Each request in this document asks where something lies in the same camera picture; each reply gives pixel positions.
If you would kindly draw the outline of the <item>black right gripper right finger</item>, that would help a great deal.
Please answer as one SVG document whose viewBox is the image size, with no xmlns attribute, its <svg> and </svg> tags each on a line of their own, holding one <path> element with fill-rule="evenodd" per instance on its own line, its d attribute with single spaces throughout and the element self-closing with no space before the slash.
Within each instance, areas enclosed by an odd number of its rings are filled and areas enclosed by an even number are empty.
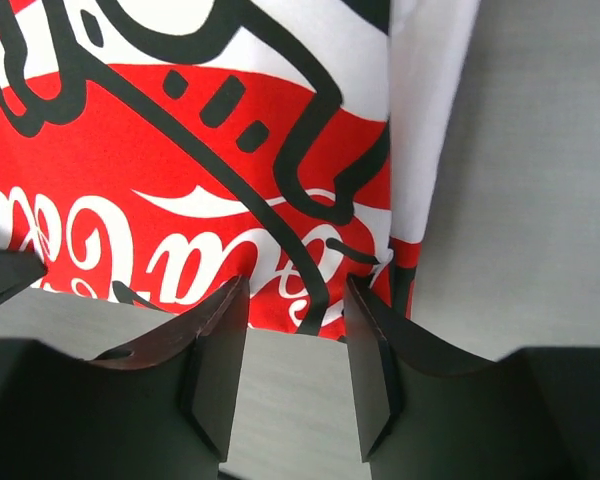
<svg viewBox="0 0 600 480">
<path fill-rule="evenodd" d="M 344 318 L 374 478 L 600 479 L 600 347 L 490 361 L 400 317 L 358 277 Z"/>
</svg>

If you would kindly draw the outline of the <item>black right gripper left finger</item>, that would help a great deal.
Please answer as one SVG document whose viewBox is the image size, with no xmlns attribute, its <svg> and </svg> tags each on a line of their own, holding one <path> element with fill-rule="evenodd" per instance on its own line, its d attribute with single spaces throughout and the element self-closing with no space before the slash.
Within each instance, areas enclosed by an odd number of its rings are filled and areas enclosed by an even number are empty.
<svg viewBox="0 0 600 480">
<path fill-rule="evenodd" d="M 0 479 L 214 479 L 227 460 L 249 313 L 234 277 L 83 360 L 0 338 Z"/>
</svg>

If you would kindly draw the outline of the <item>white t-shirt with red print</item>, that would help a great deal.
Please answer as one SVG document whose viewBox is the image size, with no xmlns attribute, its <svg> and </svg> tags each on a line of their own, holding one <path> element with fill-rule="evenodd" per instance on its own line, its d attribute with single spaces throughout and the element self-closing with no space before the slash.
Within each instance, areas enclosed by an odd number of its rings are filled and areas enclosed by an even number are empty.
<svg viewBox="0 0 600 480">
<path fill-rule="evenodd" d="M 0 250 L 29 287 L 343 340 L 400 317 L 475 1 L 0 1 Z"/>
</svg>

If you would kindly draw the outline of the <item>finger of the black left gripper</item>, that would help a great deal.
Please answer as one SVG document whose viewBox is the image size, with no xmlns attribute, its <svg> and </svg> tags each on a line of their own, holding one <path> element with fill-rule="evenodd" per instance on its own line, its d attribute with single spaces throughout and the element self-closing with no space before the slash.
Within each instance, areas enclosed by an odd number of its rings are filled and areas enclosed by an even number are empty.
<svg viewBox="0 0 600 480">
<path fill-rule="evenodd" d="M 0 305 L 47 273 L 35 253 L 0 250 Z"/>
</svg>

